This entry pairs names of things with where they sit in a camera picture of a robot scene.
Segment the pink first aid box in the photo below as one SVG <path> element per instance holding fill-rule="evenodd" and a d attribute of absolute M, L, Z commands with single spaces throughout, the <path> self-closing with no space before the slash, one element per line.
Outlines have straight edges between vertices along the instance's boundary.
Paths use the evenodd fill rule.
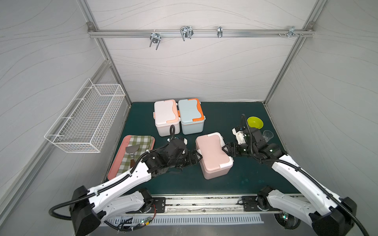
<path fill-rule="evenodd" d="M 225 142 L 220 133 L 198 136 L 195 143 L 196 151 L 202 156 L 200 166 L 205 179 L 210 180 L 228 174 L 234 161 L 222 150 Z"/>

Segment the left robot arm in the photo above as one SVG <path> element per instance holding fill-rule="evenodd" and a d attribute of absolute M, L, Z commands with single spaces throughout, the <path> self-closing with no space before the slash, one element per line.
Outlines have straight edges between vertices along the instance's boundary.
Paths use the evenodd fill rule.
<path fill-rule="evenodd" d="M 77 188 L 70 201 L 51 207 L 49 215 L 71 221 L 75 235 L 86 236 L 118 213 L 149 210 L 153 199 L 148 191 L 123 194 L 167 173 L 170 168 L 183 169 L 198 164 L 202 160 L 201 153 L 188 150 L 186 141 L 171 138 L 165 146 L 144 152 L 131 169 L 114 179 L 89 189 Z"/>

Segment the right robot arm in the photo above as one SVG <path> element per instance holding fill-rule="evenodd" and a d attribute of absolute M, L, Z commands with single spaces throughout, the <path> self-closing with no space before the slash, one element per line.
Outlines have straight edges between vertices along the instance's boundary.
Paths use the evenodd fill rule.
<path fill-rule="evenodd" d="M 363 235 L 368 235 L 368 231 L 356 217 L 357 204 L 354 200 L 341 198 L 320 184 L 279 145 L 267 143 L 259 129 L 236 127 L 232 133 L 236 142 L 221 146 L 227 155 L 246 156 L 270 166 L 306 198 L 306 201 L 301 201 L 267 186 L 256 198 L 257 207 L 261 211 L 278 209 L 280 214 L 277 221 L 281 225 L 292 216 L 310 225 L 319 236 L 345 236 L 353 226 L 357 226 Z"/>

